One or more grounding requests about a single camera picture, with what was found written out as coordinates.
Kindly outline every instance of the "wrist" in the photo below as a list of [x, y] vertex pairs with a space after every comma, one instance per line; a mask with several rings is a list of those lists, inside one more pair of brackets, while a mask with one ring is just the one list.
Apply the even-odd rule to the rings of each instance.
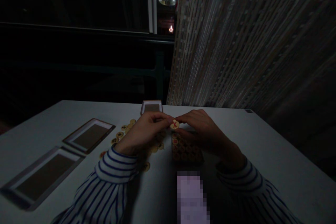
[[220, 159], [222, 164], [231, 171], [240, 170], [245, 165], [245, 156], [234, 142], [226, 144]]
[[119, 142], [114, 146], [114, 150], [119, 154], [123, 154], [126, 156], [133, 156], [135, 147], [129, 145], [125, 141]]

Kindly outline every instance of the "cuff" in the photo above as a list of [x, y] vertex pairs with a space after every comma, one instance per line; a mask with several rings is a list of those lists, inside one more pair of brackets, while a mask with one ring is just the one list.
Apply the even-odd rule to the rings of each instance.
[[137, 159], [116, 152], [112, 146], [94, 170], [103, 181], [114, 184], [127, 183], [138, 174]]
[[220, 181], [235, 193], [250, 195], [263, 189], [264, 178], [248, 159], [245, 166], [235, 173], [228, 173], [220, 164], [216, 168]]

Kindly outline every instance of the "dark background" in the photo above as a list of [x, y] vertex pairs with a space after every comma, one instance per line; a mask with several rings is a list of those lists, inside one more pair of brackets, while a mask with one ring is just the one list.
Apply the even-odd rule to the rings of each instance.
[[175, 6], [148, 0], [0, 0], [0, 134], [60, 100], [166, 102]]

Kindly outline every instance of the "finger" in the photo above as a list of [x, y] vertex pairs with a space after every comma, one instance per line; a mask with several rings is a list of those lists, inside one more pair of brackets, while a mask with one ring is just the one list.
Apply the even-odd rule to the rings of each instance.
[[173, 123], [173, 117], [169, 116], [166, 119], [161, 120], [160, 122], [154, 123], [153, 126], [154, 126], [154, 129], [155, 129], [155, 132], [159, 132], [159, 131], [169, 127], [172, 123]]
[[194, 115], [199, 115], [199, 116], [204, 116], [203, 113], [200, 112], [200, 110], [191, 110], [190, 113], [194, 114]]
[[199, 127], [200, 123], [205, 122], [203, 116], [198, 116], [195, 114], [185, 114], [175, 118], [176, 121], [179, 123], [187, 123], [191, 127], [197, 128]]
[[196, 111], [202, 113], [202, 114], [205, 115], [205, 116], [209, 116], [203, 109], [201, 109], [201, 110], [196, 110]]
[[153, 119], [153, 121], [158, 120], [158, 119], [166, 119], [168, 117], [172, 117], [163, 112], [146, 112], [146, 113], [148, 113], [148, 115]]
[[181, 137], [187, 141], [195, 141], [196, 139], [196, 136], [194, 134], [191, 134], [190, 132], [184, 130], [184, 129], [181, 129], [181, 128], [178, 128], [175, 130], [176, 133], [179, 133], [181, 135]]

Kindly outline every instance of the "brown tray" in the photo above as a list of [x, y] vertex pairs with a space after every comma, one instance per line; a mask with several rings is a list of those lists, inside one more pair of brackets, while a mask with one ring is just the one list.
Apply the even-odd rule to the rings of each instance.
[[0, 193], [17, 207], [33, 211], [84, 158], [56, 146], [5, 184]]
[[62, 141], [84, 154], [91, 153], [116, 126], [92, 118]]

